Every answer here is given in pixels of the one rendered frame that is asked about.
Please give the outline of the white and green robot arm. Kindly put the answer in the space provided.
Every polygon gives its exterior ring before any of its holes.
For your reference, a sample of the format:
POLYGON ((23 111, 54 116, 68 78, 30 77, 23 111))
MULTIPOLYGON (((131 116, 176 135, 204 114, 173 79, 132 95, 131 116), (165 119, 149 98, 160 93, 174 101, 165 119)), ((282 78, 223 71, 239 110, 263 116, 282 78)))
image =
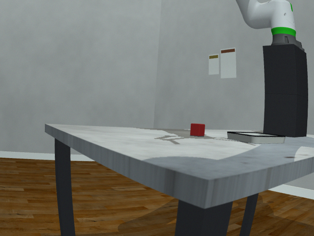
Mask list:
POLYGON ((271 0, 259 3, 257 0, 236 0, 245 23, 253 29, 271 28, 271 45, 295 44, 301 50, 301 42, 296 40, 293 7, 286 0, 271 0))

